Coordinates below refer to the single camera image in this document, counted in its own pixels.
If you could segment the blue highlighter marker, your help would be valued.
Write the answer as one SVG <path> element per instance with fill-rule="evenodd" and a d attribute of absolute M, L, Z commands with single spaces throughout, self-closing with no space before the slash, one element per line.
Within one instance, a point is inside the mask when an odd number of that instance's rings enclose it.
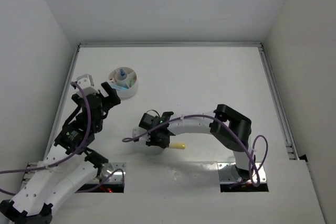
<path fill-rule="evenodd" d="M 125 88 L 125 87 L 122 87 L 122 86 L 119 86 L 115 83 L 110 83 L 110 86 L 114 89 L 116 89 L 117 91 L 127 91 L 128 88 Z"/>

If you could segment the yellow highlighter marker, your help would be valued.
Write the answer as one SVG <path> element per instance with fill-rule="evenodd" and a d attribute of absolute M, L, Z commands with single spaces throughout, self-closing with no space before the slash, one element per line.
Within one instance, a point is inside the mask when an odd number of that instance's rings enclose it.
<path fill-rule="evenodd" d="M 183 143 L 170 143 L 169 148 L 184 150 L 185 149 L 185 144 L 183 144 Z"/>

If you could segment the white round divided organizer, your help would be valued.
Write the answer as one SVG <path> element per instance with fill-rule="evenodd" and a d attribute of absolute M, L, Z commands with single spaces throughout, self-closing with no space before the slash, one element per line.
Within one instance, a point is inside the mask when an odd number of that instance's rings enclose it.
<path fill-rule="evenodd" d="M 108 83 L 112 83 L 109 81 L 109 79 L 111 78 L 115 78 L 115 75 L 116 75 L 116 72 L 120 69 L 120 68 L 123 68 L 125 70 L 125 72 L 127 72 L 127 78 L 122 80 L 122 81 L 118 81 L 116 80 L 115 84 L 119 85 L 119 86 L 122 86 L 122 87 L 125 87 L 125 88 L 128 88 L 127 91 L 117 91 L 117 94 L 119 96 L 119 98 L 121 100 L 126 100 L 126 99 L 129 99 L 133 96 L 135 96 L 135 94 L 137 93 L 138 91 L 138 87 L 139 87 L 139 81 L 138 81 L 138 77 L 137 77 L 137 74 L 136 72 L 132 69 L 132 68 L 129 68 L 129 67 L 119 67 L 119 68 L 116 68 L 114 69 L 108 76 Z M 136 77 L 137 78 L 137 81 L 135 83 L 135 85 L 133 87 L 129 87 L 129 83 L 130 83 L 130 80 L 132 78 Z"/>

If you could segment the clear blue-capped glue bottle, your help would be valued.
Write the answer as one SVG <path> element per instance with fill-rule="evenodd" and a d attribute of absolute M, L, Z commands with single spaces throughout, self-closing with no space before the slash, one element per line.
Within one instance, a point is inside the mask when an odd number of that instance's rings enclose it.
<path fill-rule="evenodd" d="M 118 81 L 122 81 L 127 78 L 127 72 L 123 68 L 120 68 L 116 74 L 115 74 L 115 79 Z"/>

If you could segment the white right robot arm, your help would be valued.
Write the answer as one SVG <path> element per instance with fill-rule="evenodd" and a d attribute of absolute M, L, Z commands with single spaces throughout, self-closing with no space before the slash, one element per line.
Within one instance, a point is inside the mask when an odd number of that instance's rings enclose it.
<path fill-rule="evenodd" d="M 249 162 L 253 157 L 248 152 L 251 134 L 251 120 L 225 104 L 219 104 L 213 111 L 178 115 L 172 111 L 160 116 L 143 114 L 139 128 L 145 130 L 147 146 L 168 148 L 170 137 L 186 133 L 209 134 L 224 147 L 231 150 L 236 160 L 238 176 L 249 179 Z"/>

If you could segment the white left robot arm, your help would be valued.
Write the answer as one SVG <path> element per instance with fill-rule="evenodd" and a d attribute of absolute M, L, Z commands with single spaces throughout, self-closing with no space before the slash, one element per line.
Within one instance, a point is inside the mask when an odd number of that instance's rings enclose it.
<path fill-rule="evenodd" d="M 121 103 L 110 83 L 96 89 L 91 82 L 78 80 L 71 85 L 76 109 L 65 120 L 49 153 L 37 166 L 28 183 L 11 199 L 1 201 L 1 213 L 12 223 L 51 223 L 58 208 L 73 194 L 82 193 L 82 186 L 99 178 L 109 167 L 109 160 L 89 148 L 95 134 L 103 129 L 109 110 Z"/>

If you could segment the green marker in organizer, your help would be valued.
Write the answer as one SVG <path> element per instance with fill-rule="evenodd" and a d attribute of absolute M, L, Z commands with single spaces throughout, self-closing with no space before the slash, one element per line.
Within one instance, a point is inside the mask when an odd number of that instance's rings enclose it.
<path fill-rule="evenodd" d="M 130 80 L 129 87 L 130 88 L 133 87 L 135 85 L 135 83 L 136 83 L 136 77 L 134 77 Z"/>

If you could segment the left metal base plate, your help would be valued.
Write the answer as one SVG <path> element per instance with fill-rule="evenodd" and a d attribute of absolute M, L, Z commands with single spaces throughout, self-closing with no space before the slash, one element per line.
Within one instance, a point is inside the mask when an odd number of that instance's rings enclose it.
<path fill-rule="evenodd" d="M 106 163 L 102 166 L 100 177 L 108 183 L 123 183 L 125 179 L 124 163 Z"/>

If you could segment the metal base plate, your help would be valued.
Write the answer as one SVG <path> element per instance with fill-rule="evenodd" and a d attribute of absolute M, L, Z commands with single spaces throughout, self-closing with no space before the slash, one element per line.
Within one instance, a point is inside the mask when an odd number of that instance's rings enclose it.
<path fill-rule="evenodd" d="M 236 184 L 243 181 L 243 179 L 239 176 L 235 166 L 236 163 L 217 163 L 219 181 L 221 184 Z M 260 183 L 266 183 L 267 177 L 264 166 L 260 166 L 260 162 L 257 162 L 257 168 L 260 168 L 258 171 Z"/>
<path fill-rule="evenodd" d="M 102 166 L 100 177 L 108 183 L 123 183 L 125 179 L 124 163 L 106 163 Z"/>

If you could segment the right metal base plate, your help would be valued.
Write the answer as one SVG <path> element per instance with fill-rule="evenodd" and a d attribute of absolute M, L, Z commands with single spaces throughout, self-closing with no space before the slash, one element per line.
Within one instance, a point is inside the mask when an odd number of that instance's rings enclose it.
<path fill-rule="evenodd" d="M 243 179 L 239 176 L 235 166 L 236 163 L 217 163 L 219 181 L 221 184 L 236 184 L 243 181 Z M 260 183 L 266 183 L 267 177 L 264 166 L 260 166 L 260 162 L 257 162 L 257 168 L 260 168 L 258 171 Z"/>

